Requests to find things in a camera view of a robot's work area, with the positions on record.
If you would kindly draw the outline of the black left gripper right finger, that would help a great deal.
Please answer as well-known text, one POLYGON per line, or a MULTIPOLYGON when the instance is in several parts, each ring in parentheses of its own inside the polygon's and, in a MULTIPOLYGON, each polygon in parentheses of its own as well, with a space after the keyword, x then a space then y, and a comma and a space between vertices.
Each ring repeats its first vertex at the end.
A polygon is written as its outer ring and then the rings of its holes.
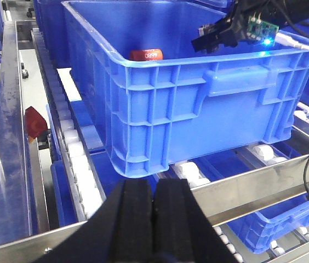
POLYGON ((237 262, 202 212, 187 180, 159 180, 152 222, 151 262, 237 262))

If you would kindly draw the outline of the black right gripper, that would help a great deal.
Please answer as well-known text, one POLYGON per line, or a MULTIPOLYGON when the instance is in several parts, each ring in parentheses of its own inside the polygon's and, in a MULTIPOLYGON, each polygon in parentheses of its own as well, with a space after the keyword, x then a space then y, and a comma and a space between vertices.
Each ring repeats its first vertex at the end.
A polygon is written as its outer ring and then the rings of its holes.
POLYGON ((234 1, 226 16, 199 28, 199 37, 191 41, 194 50, 212 53, 221 44, 236 47, 240 41, 254 43, 247 39, 248 19, 255 16, 262 20, 262 12, 267 10, 269 4, 270 1, 234 1))

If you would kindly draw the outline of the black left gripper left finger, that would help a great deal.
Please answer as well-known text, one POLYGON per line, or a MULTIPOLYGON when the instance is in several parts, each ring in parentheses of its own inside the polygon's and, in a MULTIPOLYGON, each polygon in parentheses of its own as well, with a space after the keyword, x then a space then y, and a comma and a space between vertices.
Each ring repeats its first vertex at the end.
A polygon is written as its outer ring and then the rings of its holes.
POLYGON ((116 185, 97 212, 37 262, 147 262, 153 254, 152 192, 144 179, 116 185))

